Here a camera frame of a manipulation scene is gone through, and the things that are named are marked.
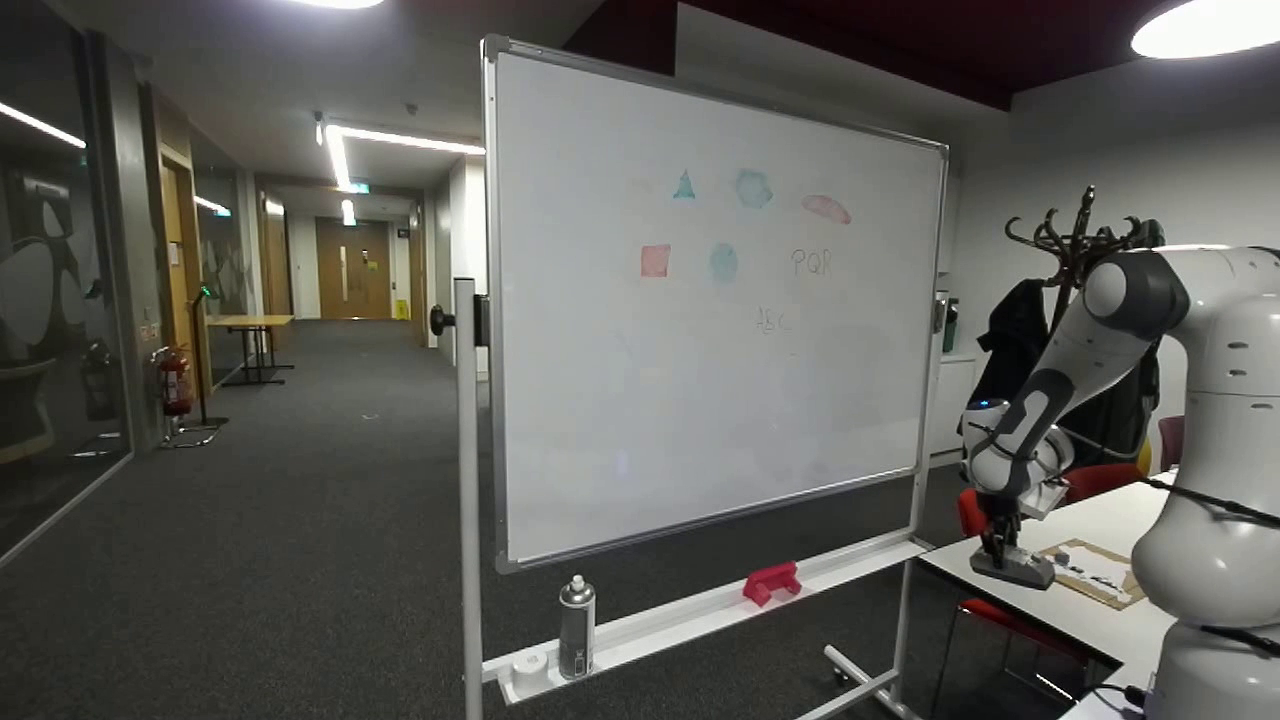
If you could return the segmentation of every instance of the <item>gray carpet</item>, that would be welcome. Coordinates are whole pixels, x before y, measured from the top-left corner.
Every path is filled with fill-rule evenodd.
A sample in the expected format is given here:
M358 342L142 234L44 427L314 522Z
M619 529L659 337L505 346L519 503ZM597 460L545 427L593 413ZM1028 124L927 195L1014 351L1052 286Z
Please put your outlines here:
M132 466L0 570L0 716L459 716L452 371L397 326L297 327L289 359L289 385L215 398L233 426L212 449ZM955 476L931 485L925 540L951 540ZM557 634L569 572L599 589L599 618L623 618L898 516L904 485L883 485L487 578L487 657ZM879 572L523 707L487 693L487 716L795 716L833 695L820 643L887 663L897 589L898 572ZM955 600L916 572L911 707L931 705ZM960 711L939 716L968 716L978 693L964 675L987 641L960 641Z

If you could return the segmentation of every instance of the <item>whiteboard frame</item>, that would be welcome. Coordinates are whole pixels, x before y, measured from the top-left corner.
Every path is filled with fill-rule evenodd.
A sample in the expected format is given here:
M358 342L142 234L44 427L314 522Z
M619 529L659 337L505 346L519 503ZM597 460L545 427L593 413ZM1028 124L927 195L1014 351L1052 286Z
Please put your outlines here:
M887 133L887 127L837 124L837 121L824 121L824 116L810 116L810 112L772 109L772 103L761 103L761 101L728 96L728 94L702 94L702 88L681 86L670 75L655 75L655 74L608 64L608 62L589 62L589 58L539 50L539 46L523 46L523 41L512 41L512 38L485 38L481 41L485 144L497 137L497 112L493 112L497 96L493 94L497 94L497 62L500 58L523 58L523 62L539 62L539 64L593 74L593 75L602 75L602 81L627 81L627 86L644 86L644 88L659 88L659 94L675 94L675 96L690 96L690 101L719 101L719 103L749 109L749 112L767 112L767 116L778 116L778 121L809 121L809 124L820 124L820 127L862 133L862 137L883 137L883 142L898 142L898 144L916 144L916 150L939 151L943 168L939 168L939 193L934 193L931 295L939 291L939 249L943 249L943 234L947 234L947 184L951 184L951 150L947 144L925 142L925 137L909 137L909 133ZM497 552L497 572L500 578L523 572L523 570L547 570L547 566L565 566L565 561L584 561L584 558L647 546L647 540L659 540L659 537L695 533L695 529L706 529L706 525L793 510L793 503L805 503L805 502L824 502L824 497L841 497L841 492L862 492L862 488L877 488L877 485L887 485L887 479L911 479L911 502L904 510L909 522L887 529L883 537L916 533L919 503L925 503L925 479L927 479L927 409L931 409L931 394L934 394L934 355L939 355L934 342L927 342L925 368L919 368L925 398L919 398L919 434L916 434L916 466L911 470L861 476L854 488L848 488L848 479L842 479L837 488L810 488L810 492L795 492L795 497L778 497L778 502L763 502L763 503L749 503L749 510L728 510L728 512L699 516L699 522L687 522L687 525L631 533L631 537L619 537L619 540L584 546L584 547L552 552L552 558L539 558L539 561L519 561L519 566L506 561L512 558L506 552L506 434L505 434L505 331L500 331L505 327L505 299L493 291L493 290L505 290L505 275L500 275L505 249L500 249L500 217L497 217L497 184L493 184L497 182L497 165L500 165L500 151L497 151L497 144L487 144L487 151L485 151L485 265L487 265L487 368L493 368L493 376L487 376L487 385L493 385L493 394L487 394L487 435L493 435L493 510L497 510L493 512L493 522L497 522L493 552Z

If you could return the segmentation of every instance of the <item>humanoid robot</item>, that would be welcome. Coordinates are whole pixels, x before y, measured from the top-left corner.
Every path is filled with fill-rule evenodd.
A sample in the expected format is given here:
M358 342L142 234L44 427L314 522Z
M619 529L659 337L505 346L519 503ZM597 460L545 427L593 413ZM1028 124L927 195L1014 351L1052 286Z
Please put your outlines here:
M976 572L1052 584L1014 547L1023 516L1063 497L1072 449L1055 422L1124 381L1170 337L1189 350L1189 449L1168 503L1134 546L1162 637L1150 720L1280 716L1280 249L1180 245L1099 265L1019 398L973 418L968 479L993 522Z

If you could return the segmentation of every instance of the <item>red square drawing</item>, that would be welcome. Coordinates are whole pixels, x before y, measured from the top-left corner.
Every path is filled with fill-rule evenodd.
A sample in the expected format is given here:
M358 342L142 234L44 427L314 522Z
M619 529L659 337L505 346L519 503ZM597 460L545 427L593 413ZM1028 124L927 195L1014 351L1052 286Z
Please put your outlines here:
M669 275L669 273L670 273L670 245L644 245L638 275Z

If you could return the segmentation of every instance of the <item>whiteboard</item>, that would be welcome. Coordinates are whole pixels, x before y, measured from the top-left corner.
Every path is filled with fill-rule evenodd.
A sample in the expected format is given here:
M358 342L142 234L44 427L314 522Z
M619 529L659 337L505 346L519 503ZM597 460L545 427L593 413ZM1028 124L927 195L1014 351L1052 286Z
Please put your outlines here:
M939 144L506 41L485 142L500 570L919 470Z

